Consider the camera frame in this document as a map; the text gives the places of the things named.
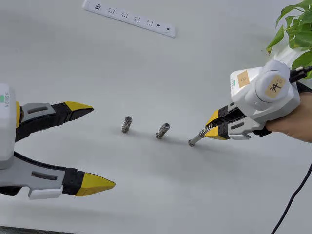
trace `black cable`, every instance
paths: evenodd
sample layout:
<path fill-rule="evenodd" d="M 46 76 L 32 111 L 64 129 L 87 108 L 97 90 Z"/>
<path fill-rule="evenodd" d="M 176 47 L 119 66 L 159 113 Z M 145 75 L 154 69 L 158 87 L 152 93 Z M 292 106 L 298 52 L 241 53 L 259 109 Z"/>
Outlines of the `black cable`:
<path fill-rule="evenodd" d="M 281 216 L 281 218 L 279 219 L 277 225 L 275 226 L 275 228 L 273 229 L 273 231 L 271 232 L 271 234 L 274 234 L 276 232 L 276 230 L 278 229 L 278 227 L 281 225 L 281 223 L 283 222 L 289 208 L 291 207 L 292 205 L 292 202 L 294 200 L 294 198 L 296 197 L 296 195 L 298 194 L 298 192 L 300 192 L 300 190 L 302 189 L 302 187 L 304 186 L 304 184 L 307 182 L 307 179 L 309 178 L 310 174 L 312 172 L 312 163 L 308 169 L 308 172 L 306 174 L 306 176 L 304 177 L 303 181 L 301 182 L 301 184 L 299 185 L 299 187 L 296 189 L 296 191 L 293 193 L 291 199 L 289 200 L 287 206 L 286 206 L 286 209 L 283 213 L 283 215 Z"/>
<path fill-rule="evenodd" d="M 289 78 L 290 83 L 297 82 L 305 77 L 307 77 L 308 72 L 312 71 L 312 67 L 302 68 L 300 70 L 291 70 L 291 75 Z"/>

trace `orange label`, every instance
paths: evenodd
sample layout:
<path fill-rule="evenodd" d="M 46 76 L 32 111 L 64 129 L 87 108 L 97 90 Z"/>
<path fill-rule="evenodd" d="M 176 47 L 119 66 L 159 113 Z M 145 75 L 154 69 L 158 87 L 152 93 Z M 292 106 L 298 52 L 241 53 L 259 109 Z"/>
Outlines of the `orange label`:
<path fill-rule="evenodd" d="M 285 84 L 285 80 L 280 76 L 275 76 L 270 85 L 268 86 L 267 90 L 265 91 L 265 94 L 268 95 L 271 98 L 275 98 L 279 91 L 283 88 Z"/>
<path fill-rule="evenodd" d="M 247 71 L 244 71 L 241 74 L 239 74 L 237 78 L 238 78 L 238 85 L 240 88 L 250 83 Z"/>

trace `power strip socket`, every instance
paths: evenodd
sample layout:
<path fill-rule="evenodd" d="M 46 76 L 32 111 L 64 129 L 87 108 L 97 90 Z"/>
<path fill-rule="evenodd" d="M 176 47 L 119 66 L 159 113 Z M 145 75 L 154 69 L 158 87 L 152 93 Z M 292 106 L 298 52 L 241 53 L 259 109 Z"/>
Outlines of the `power strip socket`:
<path fill-rule="evenodd" d="M 170 24 L 160 23 L 157 20 L 136 15 L 126 10 L 105 6 L 98 0 L 85 0 L 82 8 L 87 11 L 145 28 L 172 38 L 176 37 L 176 29 Z"/>

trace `human hand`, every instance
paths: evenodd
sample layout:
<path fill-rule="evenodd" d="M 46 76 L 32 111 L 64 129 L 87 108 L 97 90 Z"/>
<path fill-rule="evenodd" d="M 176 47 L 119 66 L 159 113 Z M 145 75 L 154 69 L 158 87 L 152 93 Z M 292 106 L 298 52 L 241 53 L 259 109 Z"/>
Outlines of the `human hand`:
<path fill-rule="evenodd" d="M 272 132 L 285 133 L 290 137 L 312 142 L 312 93 L 301 93 L 300 99 L 300 105 L 293 112 L 268 121 L 266 127 Z"/>

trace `green plant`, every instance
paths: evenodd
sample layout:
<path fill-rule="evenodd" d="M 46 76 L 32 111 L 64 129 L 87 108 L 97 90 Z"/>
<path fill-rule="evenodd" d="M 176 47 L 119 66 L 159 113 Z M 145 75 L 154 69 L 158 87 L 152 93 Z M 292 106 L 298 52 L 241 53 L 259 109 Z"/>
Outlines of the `green plant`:
<path fill-rule="evenodd" d="M 309 50 L 293 62 L 292 69 L 300 66 L 312 66 L 312 0 L 303 0 L 296 5 L 284 7 L 276 20 L 275 27 L 291 11 L 296 11 L 298 14 L 285 17 L 286 27 L 282 25 L 279 28 L 274 39 L 268 45 L 267 51 L 269 54 L 271 53 L 272 47 L 283 39 L 286 31 L 290 48 L 301 47 L 302 51 Z M 312 78 L 312 72 L 309 72 L 306 77 L 306 79 L 310 78 Z"/>

